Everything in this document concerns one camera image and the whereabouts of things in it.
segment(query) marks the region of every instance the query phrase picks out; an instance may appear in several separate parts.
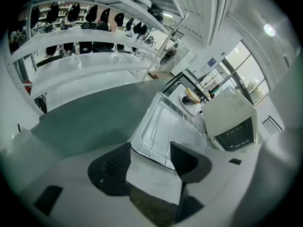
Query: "white tray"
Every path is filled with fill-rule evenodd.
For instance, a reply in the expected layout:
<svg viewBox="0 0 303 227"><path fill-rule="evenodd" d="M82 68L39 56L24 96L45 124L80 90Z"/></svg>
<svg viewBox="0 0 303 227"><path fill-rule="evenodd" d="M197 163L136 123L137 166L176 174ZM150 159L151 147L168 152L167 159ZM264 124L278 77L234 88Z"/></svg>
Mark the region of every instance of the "white tray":
<svg viewBox="0 0 303 227"><path fill-rule="evenodd" d="M164 94L157 93L132 140L139 154L174 169L170 161L170 142L207 148L206 133Z"/></svg>

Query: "vent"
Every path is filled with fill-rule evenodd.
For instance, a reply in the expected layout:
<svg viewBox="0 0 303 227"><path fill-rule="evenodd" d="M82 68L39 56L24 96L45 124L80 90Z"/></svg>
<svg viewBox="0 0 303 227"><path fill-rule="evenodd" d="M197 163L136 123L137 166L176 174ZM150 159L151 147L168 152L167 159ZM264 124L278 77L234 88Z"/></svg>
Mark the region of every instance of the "vent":
<svg viewBox="0 0 303 227"><path fill-rule="evenodd" d="M230 130L215 136L226 151L236 151L254 142L252 119L248 118Z"/></svg>
<svg viewBox="0 0 303 227"><path fill-rule="evenodd" d="M228 98L228 102L233 106L235 111L241 111L246 106L245 102L230 90L224 92L223 95Z"/></svg>
<svg viewBox="0 0 303 227"><path fill-rule="evenodd" d="M281 126L271 116L263 121L262 124L271 135L283 131Z"/></svg>

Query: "food item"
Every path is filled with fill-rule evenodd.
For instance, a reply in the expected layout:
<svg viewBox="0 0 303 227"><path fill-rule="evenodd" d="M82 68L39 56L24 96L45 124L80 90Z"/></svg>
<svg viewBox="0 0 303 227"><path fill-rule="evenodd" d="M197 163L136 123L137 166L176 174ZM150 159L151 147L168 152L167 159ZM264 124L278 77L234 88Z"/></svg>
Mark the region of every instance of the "food item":
<svg viewBox="0 0 303 227"><path fill-rule="evenodd" d="M194 105L194 104L196 104L196 101L192 97L190 97L190 96L184 96L182 98L182 102L185 105Z"/></svg>
<svg viewBox="0 0 303 227"><path fill-rule="evenodd" d="M200 98L188 87L186 88L186 93L189 97L193 98L197 104L200 103Z"/></svg>

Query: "backpack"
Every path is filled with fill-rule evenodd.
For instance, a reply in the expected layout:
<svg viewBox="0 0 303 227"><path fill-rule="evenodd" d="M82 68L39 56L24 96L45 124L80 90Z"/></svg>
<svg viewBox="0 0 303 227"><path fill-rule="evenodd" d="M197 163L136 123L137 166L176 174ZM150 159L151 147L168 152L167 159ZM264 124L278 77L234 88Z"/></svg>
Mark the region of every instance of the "backpack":
<svg viewBox="0 0 303 227"><path fill-rule="evenodd" d="M59 6L58 3L54 2L51 5L51 9L47 12L46 15L47 23L52 24L54 21L57 20L58 16L59 16Z"/></svg>
<svg viewBox="0 0 303 227"><path fill-rule="evenodd" d="M126 23L126 30L125 31L130 31L132 29L132 24L133 24L134 18L131 18L127 23Z"/></svg>
<svg viewBox="0 0 303 227"><path fill-rule="evenodd" d="M89 23L94 22L97 18L97 11L98 11L97 5L94 5L93 7L91 7L89 12L85 16L86 21L88 21Z"/></svg>
<svg viewBox="0 0 303 227"><path fill-rule="evenodd" d="M40 10L37 6L34 6L31 14L30 28L36 26L36 23L38 22L39 18L40 18Z"/></svg>
<svg viewBox="0 0 303 227"><path fill-rule="evenodd" d="M133 27L133 30L134 30L134 33L135 33L135 34L139 34L139 33L140 33L141 25L142 25L142 23L139 22L138 24L136 24L136 25Z"/></svg>
<svg viewBox="0 0 303 227"><path fill-rule="evenodd" d="M115 22L117 23L118 27L123 25L123 19L124 19L124 13L118 13L115 16Z"/></svg>
<svg viewBox="0 0 303 227"><path fill-rule="evenodd" d="M110 12L110 9L106 9L102 12L102 14L100 16L100 20L105 24L108 23L109 12Z"/></svg>
<svg viewBox="0 0 303 227"><path fill-rule="evenodd" d="M71 9L68 12L67 19L70 22L74 22L78 19L78 16L80 14L80 4L76 2L74 5L72 5Z"/></svg>
<svg viewBox="0 0 303 227"><path fill-rule="evenodd" d="M139 34L140 35L144 35L147 31L147 25L143 25L141 28L140 28L140 32Z"/></svg>

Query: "white appliance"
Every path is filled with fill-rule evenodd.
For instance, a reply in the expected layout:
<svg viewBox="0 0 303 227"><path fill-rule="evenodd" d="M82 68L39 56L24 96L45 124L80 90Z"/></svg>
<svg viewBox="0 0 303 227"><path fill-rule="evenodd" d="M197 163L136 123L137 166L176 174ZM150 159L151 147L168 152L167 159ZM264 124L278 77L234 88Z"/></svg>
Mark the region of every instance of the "white appliance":
<svg viewBox="0 0 303 227"><path fill-rule="evenodd" d="M227 87L202 106L207 135L219 149L236 151L257 143L257 112L236 89Z"/></svg>

